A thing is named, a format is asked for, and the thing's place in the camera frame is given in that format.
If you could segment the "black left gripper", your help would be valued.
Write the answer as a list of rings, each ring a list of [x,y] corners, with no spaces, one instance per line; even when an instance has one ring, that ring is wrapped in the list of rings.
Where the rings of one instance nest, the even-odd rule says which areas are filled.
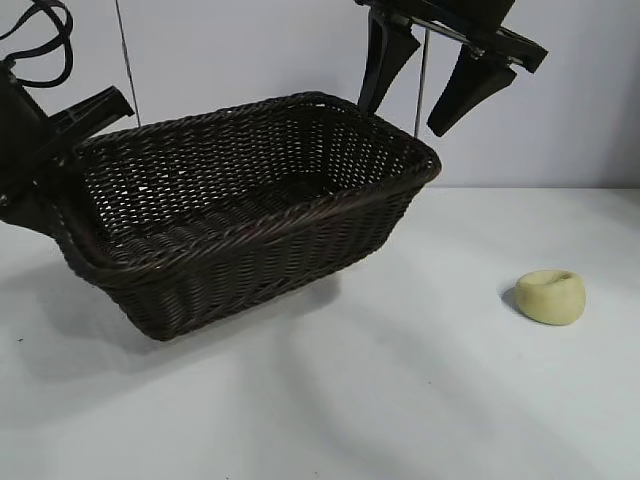
[[[48,116],[6,66],[1,67],[1,221],[50,238],[66,229],[59,209],[68,197],[62,179],[32,184],[56,161],[133,109],[111,86]]]

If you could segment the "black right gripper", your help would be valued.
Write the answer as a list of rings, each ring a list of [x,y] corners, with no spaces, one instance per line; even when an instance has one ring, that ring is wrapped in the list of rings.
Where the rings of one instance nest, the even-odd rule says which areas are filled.
[[[381,0],[360,4],[377,8],[368,14],[367,59],[358,98],[364,113],[377,111],[398,73],[419,49],[411,24],[470,48],[460,50],[428,117],[427,125],[436,136],[446,134],[478,104],[511,85],[515,71],[499,58],[534,73],[548,54],[536,42],[502,26],[514,0]]]

